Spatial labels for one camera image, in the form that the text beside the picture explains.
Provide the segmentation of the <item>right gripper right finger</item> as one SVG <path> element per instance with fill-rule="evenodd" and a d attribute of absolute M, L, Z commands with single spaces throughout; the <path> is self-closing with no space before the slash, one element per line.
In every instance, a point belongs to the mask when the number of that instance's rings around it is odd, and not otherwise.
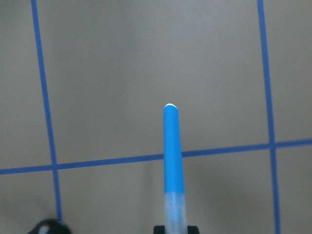
<path fill-rule="evenodd" d="M 187 234 L 199 234 L 199 228 L 197 226 L 188 225 Z"/>

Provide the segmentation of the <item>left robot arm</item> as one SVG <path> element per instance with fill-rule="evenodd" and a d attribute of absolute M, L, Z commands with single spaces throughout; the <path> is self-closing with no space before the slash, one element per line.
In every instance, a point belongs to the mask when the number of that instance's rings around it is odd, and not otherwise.
<path fill-rule="evenodd" d="M 44 219 L 28 232 L 29 234 L 71 234 L 71 229 L 61 220 Z"/>

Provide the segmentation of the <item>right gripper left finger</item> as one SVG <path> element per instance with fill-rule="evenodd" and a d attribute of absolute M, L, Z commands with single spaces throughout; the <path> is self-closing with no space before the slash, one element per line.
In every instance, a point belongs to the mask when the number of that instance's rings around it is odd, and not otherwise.
<path fill-rule="evenodd" d="M 164 225 L 157 225 L 153 227 L 153 234 L 166 234 Z"/>

